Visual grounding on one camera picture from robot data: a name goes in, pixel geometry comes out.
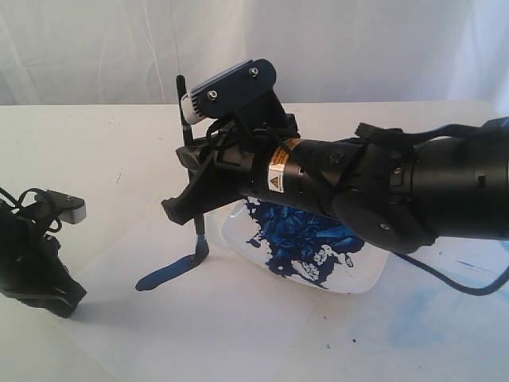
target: paint palette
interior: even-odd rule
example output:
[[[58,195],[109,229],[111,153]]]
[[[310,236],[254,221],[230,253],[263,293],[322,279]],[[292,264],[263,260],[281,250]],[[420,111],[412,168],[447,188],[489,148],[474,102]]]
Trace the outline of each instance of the paint palette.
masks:
[[[221,229],[214,230],[220,220]],[[208,219],[211,231],[214,244],[276,275],[336,293],[371,289],[389,254],[337,220],[252,198],[214,212]]]

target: table surface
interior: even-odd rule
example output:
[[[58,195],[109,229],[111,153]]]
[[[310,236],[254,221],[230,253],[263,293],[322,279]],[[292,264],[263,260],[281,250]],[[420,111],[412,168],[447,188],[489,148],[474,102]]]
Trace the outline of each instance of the table surface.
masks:
[[[415,132],[446,123],[480,125],[496,116],[492,107],[481,101],[290,104],[286,110],[295,113],[303,137],[324,140],[351,136],[361,121]],[[33,186],[55,189],[87,202],[87,219],[76,226],[65,225],[58,234],[60,257],[74,275],[187,183],[174,154],[181,145],[174,105],[0,107],[0,121],[3,188],[13,195]],[[204,130],[201,123],[196,134]],[[387,266],[400,265],[389,262]],[[387,277],[384,271],[379,283]],[[419,280],[425,283],[428,278]],[[365,297],[368,295],[359,296],[357,304],[372,303]],[[385,302],[377,302],[372,309],[389,301],[387,295]],[[319,371],[328,376],[326,380],[333,380],[331,376],[339,372],[333,361],[326,366],[323,357],[310,361],[309,352],[315,350],[310,338],[317,333],[323,337],[327,330],[342,325],[338,318],[336,326],[327,329],[316,317],[326,313],[340,317],[338,312],[351,304],[351,300],[335,301],[333,306],[325,303],[322,311],[309,319],[302,338],[296,338],[275,379],[310,380]],[[0,309],[0,369],[6,380],[117,380],[48,315],[7,298],[0,298]],[[397,360],[387,367],[397,368]]]

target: warning label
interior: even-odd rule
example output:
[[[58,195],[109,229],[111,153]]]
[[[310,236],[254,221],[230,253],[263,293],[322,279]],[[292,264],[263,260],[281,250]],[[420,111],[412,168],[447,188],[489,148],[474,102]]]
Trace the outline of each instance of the warning label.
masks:
[[[291,150],[300,142],[301,140],[297,138],[285,140],[286,145]],[[283,174],[285,173],[285,165],[288,162],[288,158],[289,155],[281,147],[278,147],[272,155],[267,171],[267,185],[270,191],[275,191],[276,193],[285,192],[283,187]]]

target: bolt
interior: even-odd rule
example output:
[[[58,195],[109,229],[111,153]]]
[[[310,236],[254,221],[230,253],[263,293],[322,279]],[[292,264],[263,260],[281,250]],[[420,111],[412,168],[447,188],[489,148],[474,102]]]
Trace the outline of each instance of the bolt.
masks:
[[[258,71],[258,68],[256,67],[253,67],[253,68],[249,68],[249,75],[253,78],[256,78],[256,76],[258,75],[259,71]]]
[[[215,101],[217,99],[217,92],[215,90],[209,90],[207,92],[207,98],[209,101]]]
[[[341,151],[334,151],[328,156],[328,162],[331,165],[337,165],[343,159],[343,153]]]

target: white fabric curtain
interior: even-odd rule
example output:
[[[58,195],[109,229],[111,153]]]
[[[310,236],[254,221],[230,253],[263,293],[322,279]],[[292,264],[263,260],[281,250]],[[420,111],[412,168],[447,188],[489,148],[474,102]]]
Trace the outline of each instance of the white fabric curtain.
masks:
[[[509,114],[507,0],[5,0],[0,103],[175,103],[248,58],[282,102],[487,99]]]

